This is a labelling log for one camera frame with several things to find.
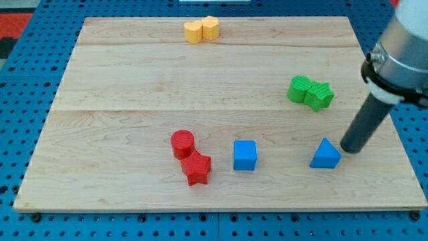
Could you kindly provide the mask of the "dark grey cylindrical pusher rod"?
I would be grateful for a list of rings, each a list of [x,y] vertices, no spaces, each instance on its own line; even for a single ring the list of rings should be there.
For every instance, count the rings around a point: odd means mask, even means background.
[[[340,141],[342,149],[351,154],[361,152],[392,107],[369,94]]]

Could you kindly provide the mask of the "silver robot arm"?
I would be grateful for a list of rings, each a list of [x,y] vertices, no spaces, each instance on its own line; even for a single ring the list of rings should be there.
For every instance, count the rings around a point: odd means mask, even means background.
[[[340,146],[359,153],[399,103],[427,108],[427,2],[401,0],[360,70],[369,89]]]

